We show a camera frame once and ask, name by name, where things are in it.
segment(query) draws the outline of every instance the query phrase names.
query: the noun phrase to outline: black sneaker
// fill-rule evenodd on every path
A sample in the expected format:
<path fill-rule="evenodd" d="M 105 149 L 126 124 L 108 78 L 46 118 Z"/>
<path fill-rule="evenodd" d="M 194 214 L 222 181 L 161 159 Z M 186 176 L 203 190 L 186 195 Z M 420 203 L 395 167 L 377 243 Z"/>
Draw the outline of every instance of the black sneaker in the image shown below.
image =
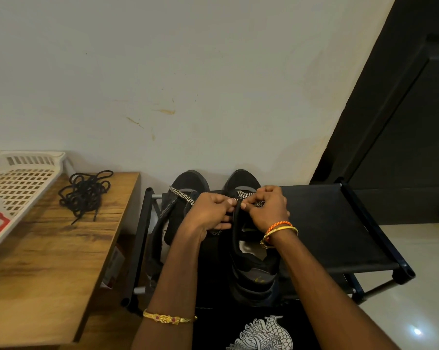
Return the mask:
<path fill-rule="evenodd" d="M 205 178 L 199 172 L 193 170 L 182 173 L 172 183 L 167 196 L 163 199 L 162 211 L 158 222 L 147 240 L 146 272 L 150 279 L 149 287 L 146 291 L 148 296 L 153 294 L 163 269 L 161 258 L 163 229 L 166 230 L 164 242 L 170 246 L 176 236 L 177 229 L 191 209 L 194 201 L 201 193 L 208 191 L 210 191 L 210 188 Z"/>
<path fill-rule="evenodd" d="M 238 200 L 228 240 L 232 262 L 229 285 L 234 299 L 249 306 L 271 306 L 279 293 L 277 276 L 280 256 L 277 250 L 263 250 L 260 247 L 257 251 L 264 254 L 264 259 L 260 259 L 252 253 L 243 252 L 240 247 L 242 245 L 244 248 L 247 243 L 259 245 L 263 238 L 263 233 L 254 225 L 250 215 L 240 208 L 240 202 L 260 186 L 251 173 L 240 169 L 229 177 L 223 189 L 225 195 Z"/>

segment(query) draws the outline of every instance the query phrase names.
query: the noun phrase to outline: white floor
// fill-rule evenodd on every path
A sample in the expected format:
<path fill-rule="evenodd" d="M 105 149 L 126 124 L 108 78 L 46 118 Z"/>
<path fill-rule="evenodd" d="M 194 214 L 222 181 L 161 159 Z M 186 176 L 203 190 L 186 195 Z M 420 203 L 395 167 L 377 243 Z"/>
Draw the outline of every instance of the white floor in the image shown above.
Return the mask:
<path fill-rule="evenodd" d="M 402 349 L 439 349 L 439 223 L 381 228 L 417 277 L 361 307 Z M 357 275 L 364 290 L 390 276 L 389 272 Z"/>

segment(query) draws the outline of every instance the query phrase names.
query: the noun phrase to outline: white graphic print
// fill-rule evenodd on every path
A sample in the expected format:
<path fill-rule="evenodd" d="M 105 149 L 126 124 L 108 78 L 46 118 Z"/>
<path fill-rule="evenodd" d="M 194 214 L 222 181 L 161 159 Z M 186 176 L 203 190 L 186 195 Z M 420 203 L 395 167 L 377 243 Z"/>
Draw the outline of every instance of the white graphic print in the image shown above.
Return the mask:
<path fill-rule="evenodd" d="M 246 329 L 241 331 L 239 339 L 230 344 L 226 350 L 292 350 L 292 339 L 289 333 L 281 327 L 276 320 L 281 315 L 271 315 L 263 319 L 254 319 L 246 324 Z"/>

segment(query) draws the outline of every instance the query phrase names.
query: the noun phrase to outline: black t-shirt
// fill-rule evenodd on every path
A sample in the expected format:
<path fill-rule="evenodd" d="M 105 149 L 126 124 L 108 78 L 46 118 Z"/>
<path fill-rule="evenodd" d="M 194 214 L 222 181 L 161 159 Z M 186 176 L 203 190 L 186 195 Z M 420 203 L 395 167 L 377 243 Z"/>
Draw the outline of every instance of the black t-shirt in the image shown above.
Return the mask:
<path fill-rule="evenodd" d="M 278 307 L 196 309 L 193 350 L 320 349 L 299 301 Z"/>

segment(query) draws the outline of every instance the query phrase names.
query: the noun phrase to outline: hand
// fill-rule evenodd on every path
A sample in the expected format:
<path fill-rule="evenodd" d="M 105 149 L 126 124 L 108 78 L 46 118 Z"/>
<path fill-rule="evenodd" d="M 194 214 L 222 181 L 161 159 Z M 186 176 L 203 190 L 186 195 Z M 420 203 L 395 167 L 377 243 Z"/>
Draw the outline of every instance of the hand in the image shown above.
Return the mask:
<path fill-rule="evenodd" d="M 202 240 L 208 229 L 230 229 L 232 220 L 227 212 L 233 212 L 237 200 L 221 194 L 202 193 L 182 221 L 188 230 L 201 230 Z"/>
<path fill-rule="evenodd" d="M 253 205 L 257 201 L 265 202 L 262 208 Z M 244 199 L 240 208 L 250 214 L 260 231 L 266 233 L 271 225 L 280 221 L 289 221 L 290 213 L 286 210 L 287 202 L 280 187 L 267 185 L 258 188 L 255 194 Z"/>

